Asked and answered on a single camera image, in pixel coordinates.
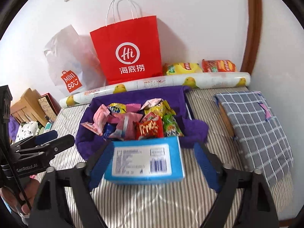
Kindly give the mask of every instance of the barcode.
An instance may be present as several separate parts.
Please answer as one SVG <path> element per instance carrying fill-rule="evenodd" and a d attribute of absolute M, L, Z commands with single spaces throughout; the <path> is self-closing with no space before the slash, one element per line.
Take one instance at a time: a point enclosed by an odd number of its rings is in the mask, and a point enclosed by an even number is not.
<path fill-rule="evenodd" d="M 150 172 L 167 172 L 167 163 L 165 159 L 150 160 Z"/>

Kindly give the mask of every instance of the human hand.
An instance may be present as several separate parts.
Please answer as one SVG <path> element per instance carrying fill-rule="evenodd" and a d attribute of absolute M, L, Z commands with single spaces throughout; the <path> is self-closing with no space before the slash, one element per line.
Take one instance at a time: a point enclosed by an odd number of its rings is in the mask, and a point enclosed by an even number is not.
<path fill-rule="evenodd" d="M 24 191 L 25 194 L 30 202 L 31 205 L 34 203 L 34 198 L 37 193 L 37 190 L 39 188 L 40 182 L 36 179 L 32 179 L 29 181 L 29 183 L 26 185 Z M 5 200 L 5 202 L 11 207 L 12 210 L 14 210 L 16 213 L 16 206 L 18 204 L 16 197 L 13 195 L 13 193 L 6 187 L 0 188 L 0 196 Z M 25 200 L 22 193 L 19 194 L 19 197 L 21 200 Z M 24 214 L 28 214 L 30 212 L 30 209 L 28 205 L 25 203 L 21 210 Z"/>

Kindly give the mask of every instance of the blue box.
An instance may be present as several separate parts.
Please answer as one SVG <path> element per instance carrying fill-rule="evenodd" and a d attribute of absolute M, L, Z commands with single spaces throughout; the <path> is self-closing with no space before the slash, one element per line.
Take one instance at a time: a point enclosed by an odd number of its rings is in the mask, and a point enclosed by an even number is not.
<path fill-rule="evenodd" d="M 178 137 L 113 141 L 114 156 L 104 178 L 116 184 L 181 181 L 184 166 Z"/>

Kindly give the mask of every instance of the white circle logo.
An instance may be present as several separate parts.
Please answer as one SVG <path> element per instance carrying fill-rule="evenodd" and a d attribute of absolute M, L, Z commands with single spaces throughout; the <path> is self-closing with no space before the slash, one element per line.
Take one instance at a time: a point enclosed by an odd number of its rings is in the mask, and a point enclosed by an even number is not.
<path fill-rule="evenodd" d="M 139 59 L 139 48 L 133 43 L 122 43 L 116 48 L 116 57 L 123 64 L 133 64 Z"/>

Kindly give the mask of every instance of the gray plaid cloth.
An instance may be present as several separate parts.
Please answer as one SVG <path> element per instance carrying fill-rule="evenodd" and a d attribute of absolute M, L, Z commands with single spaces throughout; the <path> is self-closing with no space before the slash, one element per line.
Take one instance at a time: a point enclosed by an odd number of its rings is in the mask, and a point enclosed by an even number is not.
<path fill-rule="evenodd" d="M 286 135 L 260 92 L 240 91 L 215 95 L 233 126 L 245 168 L 262 170 L 269 186 L 276 184 L 293 166 Z M 264 104 L 271 117 L 266 119 Z"/>

